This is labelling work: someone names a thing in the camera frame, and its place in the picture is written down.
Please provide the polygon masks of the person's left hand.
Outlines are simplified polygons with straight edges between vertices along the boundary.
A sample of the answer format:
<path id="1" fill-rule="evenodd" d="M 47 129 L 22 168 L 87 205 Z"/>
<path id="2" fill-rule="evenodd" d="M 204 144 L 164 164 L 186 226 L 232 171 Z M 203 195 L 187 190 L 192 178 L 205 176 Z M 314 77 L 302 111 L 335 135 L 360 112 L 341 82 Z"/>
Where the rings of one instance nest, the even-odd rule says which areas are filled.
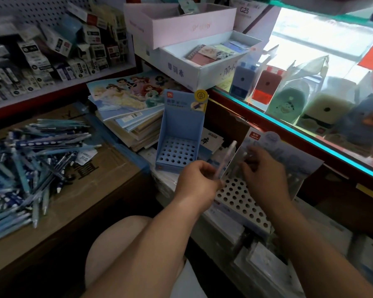
<path id="1" fill-rule="evenodd" d="M 214 177 L 215 172 L 216 169 L 203 160 L 185 166 L 178 177 L 174 202 L 198 216 L 207 211 L 225 185 L 224 181 Z"/>

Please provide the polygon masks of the translucent clear pen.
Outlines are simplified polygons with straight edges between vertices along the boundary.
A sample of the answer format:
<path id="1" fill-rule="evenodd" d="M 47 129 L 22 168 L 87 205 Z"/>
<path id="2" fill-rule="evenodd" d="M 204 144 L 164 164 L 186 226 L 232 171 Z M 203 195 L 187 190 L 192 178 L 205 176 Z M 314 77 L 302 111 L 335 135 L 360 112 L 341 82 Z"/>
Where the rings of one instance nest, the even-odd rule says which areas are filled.
<path id="1" fill-rule="evenodd" d="M 226 170 L 227 166 L 234 157 L 234 154 L 236 153 L 236 146 L 237 141 L 233 140 L 214 174 L 214 179 L 220 179 L 222 177 L 224 171 Z"/>

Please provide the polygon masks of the grey perforated pen display stand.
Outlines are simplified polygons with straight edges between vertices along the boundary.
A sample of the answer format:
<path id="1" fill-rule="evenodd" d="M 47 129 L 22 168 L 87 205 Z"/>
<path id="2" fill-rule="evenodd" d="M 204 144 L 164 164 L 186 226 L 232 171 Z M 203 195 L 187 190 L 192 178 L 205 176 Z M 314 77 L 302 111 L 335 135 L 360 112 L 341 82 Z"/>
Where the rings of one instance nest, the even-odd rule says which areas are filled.
<path id="1" fill-rule="evenodd" d="M 303 181 L 317 171 L 324 161 L 283 142 L 275 132 L 263 132 L 254 127 L 248 130 L 222 174 L 221 179 L 225 185 L 217 192 L 214 205 L 266 240 L 274 228 L 265 212 L 249 194 L 248 185 L 239 166 L 239 163 L 247 158 L 250 145 L 262 147 L 276 161 L 285 166 L 289 195 L 292 200 L 297 195 Z"/>

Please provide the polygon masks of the person's left forearm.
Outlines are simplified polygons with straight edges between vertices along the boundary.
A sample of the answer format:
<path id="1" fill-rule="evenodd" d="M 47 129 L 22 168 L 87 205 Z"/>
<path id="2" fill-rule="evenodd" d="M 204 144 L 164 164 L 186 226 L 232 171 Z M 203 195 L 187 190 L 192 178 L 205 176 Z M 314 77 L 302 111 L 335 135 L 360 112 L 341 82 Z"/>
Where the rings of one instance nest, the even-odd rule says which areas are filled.
<path id="1" fill-rule="evenodd" d="M 176 196 L 153 219 L 128 216 L 102 232 L 86 258 L 81 298 L 208 298 L 184 253 L 213 201 Z"/>

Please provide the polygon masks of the person's right forearm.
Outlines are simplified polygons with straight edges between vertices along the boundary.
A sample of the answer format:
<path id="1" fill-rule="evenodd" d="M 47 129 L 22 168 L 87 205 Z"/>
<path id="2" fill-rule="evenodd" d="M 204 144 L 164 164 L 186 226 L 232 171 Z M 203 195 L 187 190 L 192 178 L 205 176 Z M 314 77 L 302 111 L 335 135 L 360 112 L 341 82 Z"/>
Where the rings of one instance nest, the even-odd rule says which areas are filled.
<path id="1" fill-rule="evenodd" d="M 289 198 L 258 204 L 274 226 L 306 298 L 373 298 L 373 286 L 316 232 Z"/>

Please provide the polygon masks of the white booklet with black character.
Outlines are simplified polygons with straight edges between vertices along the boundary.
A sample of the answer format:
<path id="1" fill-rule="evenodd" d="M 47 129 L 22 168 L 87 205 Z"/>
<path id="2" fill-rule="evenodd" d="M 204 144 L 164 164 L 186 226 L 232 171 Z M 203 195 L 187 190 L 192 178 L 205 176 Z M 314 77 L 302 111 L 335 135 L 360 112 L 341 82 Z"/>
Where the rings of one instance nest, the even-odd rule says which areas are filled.
<path id="1" fill-rule="evenodd" d="M 203 128 L 200 138 L 199 157 L 201 159 L 210 158 L 222 146 L 223 142 L 224 138 L 222 136 Z"/>

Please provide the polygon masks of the blue perforated pen display stand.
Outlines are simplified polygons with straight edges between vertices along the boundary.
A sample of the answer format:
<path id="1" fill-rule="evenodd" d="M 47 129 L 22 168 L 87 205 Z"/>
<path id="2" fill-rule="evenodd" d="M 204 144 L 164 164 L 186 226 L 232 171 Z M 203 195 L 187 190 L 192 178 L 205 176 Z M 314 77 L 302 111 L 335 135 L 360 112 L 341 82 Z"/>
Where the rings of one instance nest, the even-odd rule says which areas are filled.
<path id="1" fill-rule="evenodd" d="M 179 174 L 198 157 L 209 95 L 205 90 L 187 93 L 164 90 L 164 112 L 155 169 Z"/>

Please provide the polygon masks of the green round pencil sharpener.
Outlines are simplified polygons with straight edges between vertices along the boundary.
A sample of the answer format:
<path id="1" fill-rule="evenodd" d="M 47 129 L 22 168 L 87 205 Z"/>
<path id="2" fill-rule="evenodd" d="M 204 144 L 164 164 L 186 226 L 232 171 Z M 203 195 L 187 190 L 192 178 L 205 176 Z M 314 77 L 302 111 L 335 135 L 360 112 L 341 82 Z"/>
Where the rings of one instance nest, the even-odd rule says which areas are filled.
<path id="1" fill-rule="evenodd" d="M 309 84 L 303 79 L 286 83 L 275 92 L 265 114 L 294 124 L 307 104 L 309 91 Z"/>

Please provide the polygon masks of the white open cardboard box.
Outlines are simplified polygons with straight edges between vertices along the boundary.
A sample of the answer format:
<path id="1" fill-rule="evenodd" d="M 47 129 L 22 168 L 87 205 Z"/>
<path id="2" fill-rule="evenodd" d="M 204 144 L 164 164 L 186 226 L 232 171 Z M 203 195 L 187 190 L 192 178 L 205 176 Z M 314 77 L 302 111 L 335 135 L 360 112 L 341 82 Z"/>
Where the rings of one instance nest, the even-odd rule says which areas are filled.
<path id="1" fill-rule="evenodd" d="M 239 41 L 248 45 L 250 49 L 205 66 L 196 66 L 184 58 L 198 45 L 214 45 L 229 40 Z M 229 78 L 236 68 L 238 60 L 261 42 L 260 39 L 233 30 L 160 47 L 161 71 L 193 92 L 199 89 L 210 89 Z"/>

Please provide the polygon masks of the assorted small notepads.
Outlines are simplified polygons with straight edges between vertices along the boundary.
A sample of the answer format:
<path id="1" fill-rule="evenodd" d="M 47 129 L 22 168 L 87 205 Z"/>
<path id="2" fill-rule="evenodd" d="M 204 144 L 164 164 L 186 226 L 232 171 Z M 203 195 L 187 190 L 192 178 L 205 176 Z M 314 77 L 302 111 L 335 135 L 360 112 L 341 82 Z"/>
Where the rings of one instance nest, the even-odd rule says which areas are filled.
<path id="1" fill-rule="evenodd" d="M 184 58 L 196 66 L 205 66 L 241 54 L 249 49 L 250 47 L 246 44 L 229 40 L 214 45 L 198 45 Z"/>

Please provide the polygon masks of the glass display counter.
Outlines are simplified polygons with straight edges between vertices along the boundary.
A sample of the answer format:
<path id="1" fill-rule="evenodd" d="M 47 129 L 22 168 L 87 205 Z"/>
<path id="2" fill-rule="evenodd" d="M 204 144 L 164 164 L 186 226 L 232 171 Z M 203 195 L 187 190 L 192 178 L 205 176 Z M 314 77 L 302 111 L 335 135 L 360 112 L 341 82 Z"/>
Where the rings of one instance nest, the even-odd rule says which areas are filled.
<path id="1" fill-rule="evenodd" d="M 363 14 L 328 15 L 283 0 L 255 1 L 281 8 L 272 34 L 263 43 L 277 51 L 268 65 L 290 69 L 278 89 L 303 79 L 310 88 L 307 104 L 319 93 L 326 93 L 353 102 L 351 109 L 373 93 L 372 71 L 358 65 L 373 46 L 373 21 L 369 19 L 373 7 Z M 252 93 L 241 101 L 229 90 L 230 85 L 218 85 L 209 90 L 210 99 L 254 127 L 274 131 L 282 140 L 323 160 L 326 167 L 347 179 L 349 186 L 368 196 L 366 204 L 373 199 L 373 146 L 353 145 L 332 130 L 323 137 L 316 135 L 297 127 L 298 119 L 289 124 L 265 114 L 269 105 L 252 100 Z"/>

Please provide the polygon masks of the brown cardboard box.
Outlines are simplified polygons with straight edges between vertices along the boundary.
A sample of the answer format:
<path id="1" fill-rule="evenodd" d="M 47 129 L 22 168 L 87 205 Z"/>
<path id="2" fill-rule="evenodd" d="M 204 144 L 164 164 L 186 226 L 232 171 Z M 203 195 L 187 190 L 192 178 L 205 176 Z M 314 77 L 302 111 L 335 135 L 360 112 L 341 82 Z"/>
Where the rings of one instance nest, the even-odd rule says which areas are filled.
<path id="1" fill-rule="evenodd" d="M 38 115 L 17 123 L 19 128 L 41 119 L 79 120 L 90 125 L 91 145 L 101 145 L 86 164 L 75 163 L 70 167 L 70 175 L 75 180 L 65 185 L 50 202 L 46 215 L 40 215 L 38 225 L 32 223 L 0 239 L 0 271 L 15 272 L 17 261 L 35 253 L 51 236 L 62 232 L 72 221 L 77 220 L 92 207 L 98 205 L 113 192 L 121 192 L 143 172 L 149 172 L 149 164 L 114 139 L 111 132 L 98 118 L 90 114 L 82 103 L 75 103 Z"/>

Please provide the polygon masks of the white printed carton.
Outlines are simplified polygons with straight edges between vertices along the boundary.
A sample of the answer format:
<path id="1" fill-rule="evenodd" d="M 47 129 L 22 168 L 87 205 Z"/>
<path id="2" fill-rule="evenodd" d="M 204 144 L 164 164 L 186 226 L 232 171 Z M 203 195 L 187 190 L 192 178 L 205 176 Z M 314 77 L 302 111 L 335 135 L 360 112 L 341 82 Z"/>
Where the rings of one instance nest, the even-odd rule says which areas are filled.
<path id="1" fill-rule="evenodd" d="M 279 17 L 281 8 L 255 0 L 229 0 L 236 8 L 234 31 L 268 40 Z"/>

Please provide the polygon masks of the shelf of small refill boxes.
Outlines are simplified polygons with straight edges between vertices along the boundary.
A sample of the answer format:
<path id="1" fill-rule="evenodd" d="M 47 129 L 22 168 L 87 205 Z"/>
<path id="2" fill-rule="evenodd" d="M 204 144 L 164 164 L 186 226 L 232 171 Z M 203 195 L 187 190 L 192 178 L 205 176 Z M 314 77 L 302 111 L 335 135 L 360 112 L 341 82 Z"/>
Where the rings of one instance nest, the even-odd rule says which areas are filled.
<path id="1" fill-rule="evenodd" d="M 122 5 L 89 4 L 68 3 L 54 20 L 0 15 L 0 102 L 127 62 Z"/>

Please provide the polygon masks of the white pegboard panel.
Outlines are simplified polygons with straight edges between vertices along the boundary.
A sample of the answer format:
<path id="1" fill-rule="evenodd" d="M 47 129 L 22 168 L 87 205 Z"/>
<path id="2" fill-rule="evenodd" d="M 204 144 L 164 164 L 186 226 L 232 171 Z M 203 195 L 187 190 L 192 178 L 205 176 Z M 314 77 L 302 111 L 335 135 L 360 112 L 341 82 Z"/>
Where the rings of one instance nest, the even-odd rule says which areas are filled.
<path id="1" fill-rule="evenodd" d="M 68 3 L 89 9 L 89 0 L 0 0 L 0 15 L 12 14 L 24 21 L 59 19 Z"/>

